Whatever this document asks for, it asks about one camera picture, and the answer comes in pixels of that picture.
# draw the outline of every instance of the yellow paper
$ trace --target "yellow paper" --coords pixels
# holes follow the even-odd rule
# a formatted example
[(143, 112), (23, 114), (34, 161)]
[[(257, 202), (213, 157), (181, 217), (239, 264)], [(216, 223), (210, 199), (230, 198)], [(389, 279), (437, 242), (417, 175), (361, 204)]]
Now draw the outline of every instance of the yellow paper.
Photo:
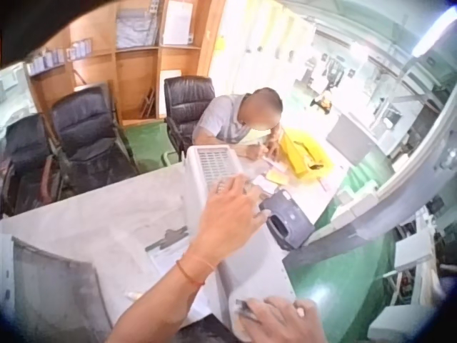
[(275, 184), (288, 184), (288, 176), (274, 168), (270, 169), (268, 173), (266, 173), (265, 178)]

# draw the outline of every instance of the black device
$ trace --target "black device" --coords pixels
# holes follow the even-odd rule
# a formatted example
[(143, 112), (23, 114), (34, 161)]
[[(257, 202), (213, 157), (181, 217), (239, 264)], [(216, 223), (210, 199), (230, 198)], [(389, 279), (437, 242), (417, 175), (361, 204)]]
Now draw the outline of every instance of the black device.
[(259, 208), (271, 211), (266, 225), (282, 249), (298, 249), (314, 232), (314, 225), (285, 190), (263, 200)]

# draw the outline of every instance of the black leather office chair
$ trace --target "black leather office chair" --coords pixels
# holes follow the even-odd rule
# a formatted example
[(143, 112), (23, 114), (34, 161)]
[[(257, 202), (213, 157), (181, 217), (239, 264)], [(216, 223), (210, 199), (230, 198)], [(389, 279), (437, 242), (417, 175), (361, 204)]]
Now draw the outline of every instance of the black leather office chair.
[(10, 162), (1, 192), (2, 212), (13, 216), (59, 199), (62, 178), (39, 114), (6, 129)]
[(208, 77), (179, 76), (165, 79), (167, 133), (181, 158), (192, 145), (192, 133), (211, 100), (213, 82)]
[(77, 194), (138, 174), (99, 87), (72, 93), (52, 106), (62, 172)]

